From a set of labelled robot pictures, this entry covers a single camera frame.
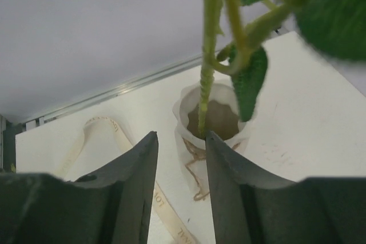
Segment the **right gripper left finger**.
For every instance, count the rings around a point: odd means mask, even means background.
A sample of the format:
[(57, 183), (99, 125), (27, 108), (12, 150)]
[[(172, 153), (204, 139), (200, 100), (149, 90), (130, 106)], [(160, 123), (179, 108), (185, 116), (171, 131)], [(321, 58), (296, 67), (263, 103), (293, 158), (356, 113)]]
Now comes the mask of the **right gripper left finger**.
[(1, 174), (2, 243), (147, 243), (158, 137), (76, 181)]

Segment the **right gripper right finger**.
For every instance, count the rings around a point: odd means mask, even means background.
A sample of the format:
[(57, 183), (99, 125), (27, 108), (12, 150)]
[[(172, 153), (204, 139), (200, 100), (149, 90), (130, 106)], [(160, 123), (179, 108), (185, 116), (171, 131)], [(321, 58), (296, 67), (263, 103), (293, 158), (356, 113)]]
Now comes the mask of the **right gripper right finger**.
[(205, 138), (217, 243), (364, 243), (365, 178), (294, 182)]

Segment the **white ribbed ceramic vase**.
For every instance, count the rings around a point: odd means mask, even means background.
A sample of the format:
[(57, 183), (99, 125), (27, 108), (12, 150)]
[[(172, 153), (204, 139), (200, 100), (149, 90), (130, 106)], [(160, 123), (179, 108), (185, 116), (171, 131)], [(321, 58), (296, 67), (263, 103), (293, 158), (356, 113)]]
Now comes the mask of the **white ribbed ceramic vase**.
[[(174, 134), (180, 168), (194, 201), (209, 196), (205, 138), (198, 133), (199, 100), (200, 84), (197, 83), (182, 89), (172, 109), (177, 120)], [(204, 132), (216, 133), (231, 149), (242, 154), (250, 130), (250, 122), (240, 121), (232, 86), (225, 81), (215, 82), (209, 96)]]

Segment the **pink rose stem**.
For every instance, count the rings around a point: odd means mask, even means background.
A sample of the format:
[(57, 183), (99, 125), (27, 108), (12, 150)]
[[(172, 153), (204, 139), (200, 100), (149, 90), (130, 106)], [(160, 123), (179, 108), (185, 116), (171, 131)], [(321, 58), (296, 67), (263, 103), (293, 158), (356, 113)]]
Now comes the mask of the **pink rose stem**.
[(290, 16), (304, 42), (321, 55), (365, 62), (365, 0), (203, 0), (203, 5), (201, 138), (215, 72), (230, 76), (240, 120), (252, 119), (268, 69), (262, 44)]

